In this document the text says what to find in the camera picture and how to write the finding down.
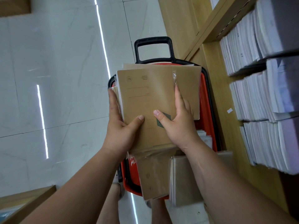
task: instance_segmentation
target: left hand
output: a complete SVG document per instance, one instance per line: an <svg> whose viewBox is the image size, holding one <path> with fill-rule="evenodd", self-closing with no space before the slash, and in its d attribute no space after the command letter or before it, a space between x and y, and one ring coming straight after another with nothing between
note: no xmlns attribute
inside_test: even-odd
<svg viewBox="0 0 299 224"><path fill-rule="evenodd" d="M121 120L116 96L112 89L109 94L109 123L107 134L102 149L107 149L117 155L120 160L124 159L126 153L132 147L135 133L144 122L144 116L137 116L129 125Z"/></svg>

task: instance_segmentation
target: shopping basket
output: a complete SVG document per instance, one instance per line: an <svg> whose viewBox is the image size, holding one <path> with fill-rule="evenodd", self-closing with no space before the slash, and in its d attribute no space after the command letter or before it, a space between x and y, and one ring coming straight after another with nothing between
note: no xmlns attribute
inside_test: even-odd
<svg viewBox="0 0 299 224"><path fill-rule="evenodd" d="M138 47L152 44L168 44L170 58L155 58L141 61L139 59ZM134 43L136 64L171 64L171 65L189 65L194 64L189 61L179 60L174 57L172 41L169 37L149 37L138 39ZM108 87L113 87L116 75L112 76L108 82ZM215 116L213 113L210 87L207 71L202 67L200 86L199 86L199 102L200 102L200 119L194 121L196 129L204 130L207 135L211 135L213 140L213 150L220 150L220 140L216 127ZM123 182L124 188L136 195L142 196L140 181L137 171L137 165L134 158L125 159L118 168L119 181Z"/></svg>

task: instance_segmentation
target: wooden bookshelf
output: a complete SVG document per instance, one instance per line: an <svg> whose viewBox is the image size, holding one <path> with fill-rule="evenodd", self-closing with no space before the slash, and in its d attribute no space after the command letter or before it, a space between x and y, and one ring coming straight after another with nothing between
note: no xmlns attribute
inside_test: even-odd
<svg viewBox="0 0 299 224"><path fill-rule="evenodd" d="M299 198L296 190L299 185L298 176L282 174L262 165L251 166L239 128L242 123L237 120L235 111L227 112L230 108L234 109L229 84L244 76L227 76L219 40L254 8L256 0L219 0L213 10L211 4L209 5L210 0L184 0L188 3L184 12L174 9L170 0L168 5L161 5L163 1L165 0L159 0L159 3L166 31L175 41L174 49L179 49L176 57L199 64L208 71L222 149L234 152L237 169L242 177L282 209L299 219L299 215L296 214L298 209L296 201ZM176 18L181 18L182 14L187 13L190 22L173 21L165 16L165 12L175 13ZM170 27L177 30L181 28L182 32L192 30L196 35L192 41L181 41L184 37L179 38L176 33L169 31Z"/></svg>

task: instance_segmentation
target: white tile floor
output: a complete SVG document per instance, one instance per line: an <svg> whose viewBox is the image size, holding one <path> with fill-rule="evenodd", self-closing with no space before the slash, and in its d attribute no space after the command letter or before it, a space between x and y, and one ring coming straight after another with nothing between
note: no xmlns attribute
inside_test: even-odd
<svg viewBox="0 0 299 224"><path fill-rule="evenodd" d="M32 0L0 32L0 196L74 175L105 138L108 79L135 62L135 40L166 36L158 0ZM168 47L140 49L157 57ZM174 223L208 223L202 204L167 207ZM142 197L127 193L119 211L121 223L150 223Z"/></svg>

